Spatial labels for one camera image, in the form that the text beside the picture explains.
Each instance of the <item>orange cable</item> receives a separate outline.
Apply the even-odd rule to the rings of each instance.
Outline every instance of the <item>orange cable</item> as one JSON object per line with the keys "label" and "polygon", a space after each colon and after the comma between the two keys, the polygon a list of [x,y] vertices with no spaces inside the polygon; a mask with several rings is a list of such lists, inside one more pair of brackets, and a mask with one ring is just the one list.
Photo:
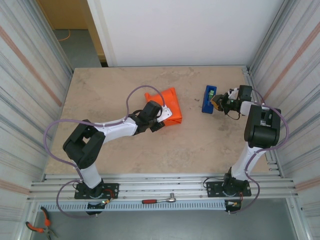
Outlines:
{"label": "orange cable", "polygon": [[63,38],[63,39],[58,39],[59,42],[67,40],[68,38],[70,38],[70,35],[71,35],[70,29],[68,29],[68,31],[69,31],[69,36],[67,36],[66,38]]}
{"label": "orange cable", "polygon": [[110,192],[110,197],[111,197],[112,199],[115,197],[115,194],[114,194],[114,192],[113,192],[111,189],[104,189],[103,191],[104,191],[104,192],[106,192],[106,191]]}

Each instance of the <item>orange cloth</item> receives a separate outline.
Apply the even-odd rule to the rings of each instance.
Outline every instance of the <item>orange cloth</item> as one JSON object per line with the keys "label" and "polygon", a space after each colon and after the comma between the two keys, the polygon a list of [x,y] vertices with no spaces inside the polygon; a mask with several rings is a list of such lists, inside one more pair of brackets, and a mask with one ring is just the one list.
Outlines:
{"label": "orange cloth", "polygon": [[[164,97],[165,105],[171,110],[172,116],[168,119],[164,120],[164,124],[166,126],[171,126],[175,124],[181,124],[182,122],[182,114],[179,107],[179,102],[176,94],[176,90],[174,87],[171,87],[163,92],[161,94]],[[144,94],[145,99],[147,102],[149,101],[155,101],[156,103],[163,105],[162,98],[159,94],[151,96],[149,93]]]}

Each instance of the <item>wooden table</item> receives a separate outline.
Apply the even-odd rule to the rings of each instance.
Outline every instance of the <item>wooden table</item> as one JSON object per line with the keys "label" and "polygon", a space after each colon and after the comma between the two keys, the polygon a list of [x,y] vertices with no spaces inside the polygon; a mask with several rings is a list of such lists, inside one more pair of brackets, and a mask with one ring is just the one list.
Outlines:
{"label": "wooden table", "polygon": [[[182,124],[166,126],[152,133],[115,139],[102,146],[96,165],[103,173],[225,173],[244,147],[247,118],[232,120],[222,112],[202,113],[206,85],[217,86],[223,94],[244,84],[241,67],[119,67],[77,68],[64,104],[62,119],[108,122],[126,114],[126,98],[140,85],[159,91],[175,87],[182,112]],[[130,113],[142,109],[140,89],[129,100]],[[76,123],[60,123],[52,152],[69,160],[62,146]],[[260,159],[254,171],[267,172]],[[46,173],[74,173],[69,165],[49,159]]]}

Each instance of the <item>robotic arm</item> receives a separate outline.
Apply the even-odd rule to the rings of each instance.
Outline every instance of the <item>robotic arm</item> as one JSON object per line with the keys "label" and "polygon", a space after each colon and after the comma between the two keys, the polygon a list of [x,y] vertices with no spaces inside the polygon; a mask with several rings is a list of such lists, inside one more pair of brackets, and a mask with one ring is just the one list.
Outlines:
{"label": "robotic arm", "polygon": [[251,196],[250,185],[246,174],[250,175],[255,164],[264,152],[256,154],[247,171],[246,165],[250,158],[261,149],[268,149],[277,145],[280,137],[280,117],[271,109],[251,101],[252,87],[240,85],[239,88],[230,89],[229,92],[215,95],[211,99],[214,108],[225,115],[229,111],[236,111],[248,116],[244,130],[244,149],[238,161],[224,175],[221,184],[210,186],[212,197],[234,197],[239,193]]}
{"label": "robotic arm", "polygon": [[129,114],[127,118],[97,123],[102,127],[79,124],[63,145],[63,150],[80,169],[83,177],[82,193],[78,196],[80,195],[80,198],[84,196],[85,199],[104,197],[104,182],[95,164],[103,144],[124,136],[144,133],[147,129],[152,132],[158,131],[165,126],[163,121],[171,116],[172,112],[168,107],[161,106],[155,101],[149,101],[143,110],[137,110]]}

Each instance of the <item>red handle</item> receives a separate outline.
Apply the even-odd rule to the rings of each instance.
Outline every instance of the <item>red handle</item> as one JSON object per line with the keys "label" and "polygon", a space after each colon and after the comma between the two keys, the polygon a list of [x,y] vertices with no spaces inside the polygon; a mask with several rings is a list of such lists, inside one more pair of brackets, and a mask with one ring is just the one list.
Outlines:
{"label": "red handle", "polygon": [[51,221],[49,220],[49,213],[43,206],[40,209],[44,213],[44,225],[49,227],[51,225]]}
{"label": "red handle", "polygon": [[157,199],[147,199],[147,200],[142,200],[143,204],[156,204]]}
{"label": "red handle", "polygon": [[34,232],[43,233],[45,231],[43,228],[32,226],[31,223],[28,221],[25,222],[25,225],[27,226],[28,229]]}

